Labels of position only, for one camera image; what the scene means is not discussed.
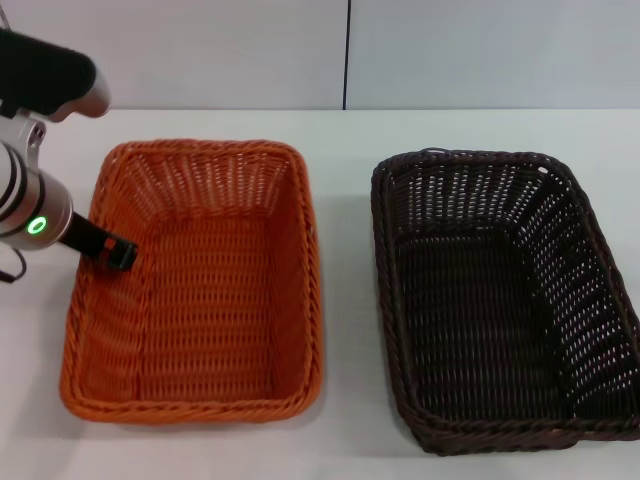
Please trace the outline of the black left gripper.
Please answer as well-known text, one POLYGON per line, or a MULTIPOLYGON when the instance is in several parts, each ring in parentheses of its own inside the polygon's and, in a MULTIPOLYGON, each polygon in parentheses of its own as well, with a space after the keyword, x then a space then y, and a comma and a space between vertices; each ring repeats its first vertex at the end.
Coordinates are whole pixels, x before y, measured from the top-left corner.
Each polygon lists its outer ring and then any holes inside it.
POLYGON ((87 258, 103 260, 109 268, 122 272, 130 271, 138 256, 137 244, 112 237, 76 212, 67 228, 67 246, 87 258))

